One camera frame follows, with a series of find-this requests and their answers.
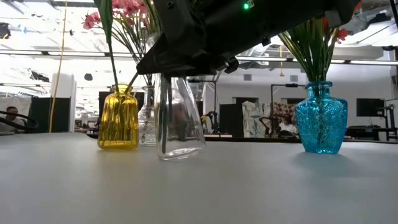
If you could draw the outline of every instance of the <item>table surface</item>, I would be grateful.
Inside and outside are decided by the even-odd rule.
[[[398,223],[398,147],[208,142],[183,161],[82,134],[0,136],[2,224]]]

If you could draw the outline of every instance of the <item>blue glass vase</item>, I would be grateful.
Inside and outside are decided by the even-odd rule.
[[[308,98],[296,106],[298,133],[307,152],[336,154],[347,128],[347,101],[330,96],[331,82],[305,86]]]

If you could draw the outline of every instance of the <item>white wall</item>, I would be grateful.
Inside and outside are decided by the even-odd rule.
[[[387,55],[379,60],[388,60]],[[251,82],[243,81],[243,74],[252,74]],[[233,97],[258,97],[260,103],[271,102],[271,84],[290,83],[290,75],[299,75],[298,84],[305,84],[306,77],[299,69],[284,69],[285,77],[280,77],[280,69],[273,71],[266,69],[237,70],[230,75],[222,75],[217,84],[219,104],[233,103]],[[356,116],[357,98],[395,98],[394,87],[391,82],[391,67],[365,65],[331,65],[328,72],[329,81],[333,82],[331,95],[348,102],[348,126],[369,125],[369,118]],[[302,88],[280,88],[274,93],[274,101],[281,98],[306,98],[307,93]],[[204,94],[204,104],[212,101],[214,95]],[[384,119],[372,118],[373,124],[385,126]]]

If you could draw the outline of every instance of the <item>vase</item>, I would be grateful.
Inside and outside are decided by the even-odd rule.
[[[140,146],[156,146],[154,87],[144,86],[144,105],[138,112],[139,144]]]
[[[105,99],[98,147],[107,151],[134,150],[139,145],[137,100],[127,85],[118,87],[119,93],[115,91]]]
[[[205,137],[185,78],[158,74],[155,81],[156,150],[163,160],[183,159],[205,148]]]
[[[346,100],[330,96],[332,82],[311,82],[305,86],[308,98],[296,106],[300,139],[307,152],[336,154],[347,128]]]

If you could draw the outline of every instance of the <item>green light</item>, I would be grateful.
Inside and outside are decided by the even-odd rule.
[[[243,9],[248,10],[250,8],[249,3],[244,3],[243,4]]]

